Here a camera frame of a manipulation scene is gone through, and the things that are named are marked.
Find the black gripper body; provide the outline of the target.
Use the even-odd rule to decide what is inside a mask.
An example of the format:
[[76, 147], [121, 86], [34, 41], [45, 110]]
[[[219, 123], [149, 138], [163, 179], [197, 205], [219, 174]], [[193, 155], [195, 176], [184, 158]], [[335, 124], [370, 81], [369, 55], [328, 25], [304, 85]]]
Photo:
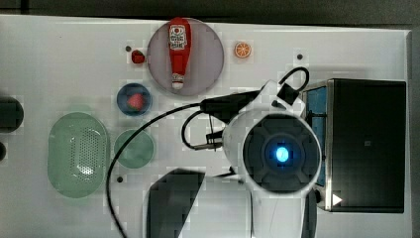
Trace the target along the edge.
[[218, 120], [229, 123], [260, 94], [259, 90], [207, 98], [200, 102], [200, 110]]

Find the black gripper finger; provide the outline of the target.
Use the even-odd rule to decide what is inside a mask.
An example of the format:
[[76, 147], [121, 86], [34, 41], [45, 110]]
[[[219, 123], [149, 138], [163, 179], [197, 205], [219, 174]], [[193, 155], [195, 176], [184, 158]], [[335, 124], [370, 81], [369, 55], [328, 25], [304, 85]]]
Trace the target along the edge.
[[216, 150], [223, 146], [223, 132], [218, 131], [206, 135], [206, 143], [194, 146], [195, 150]]

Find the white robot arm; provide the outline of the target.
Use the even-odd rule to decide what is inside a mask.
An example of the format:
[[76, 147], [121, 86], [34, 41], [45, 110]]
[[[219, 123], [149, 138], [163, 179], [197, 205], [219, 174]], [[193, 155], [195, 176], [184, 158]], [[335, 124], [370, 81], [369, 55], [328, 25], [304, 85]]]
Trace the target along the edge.
[[146, 238], [316, 238], [314, 185], [320, 143], [302, 119], [297, 89], [268, 81], [257, 91], [205, 99], [232, 175], [175, 169], [149, 189]]

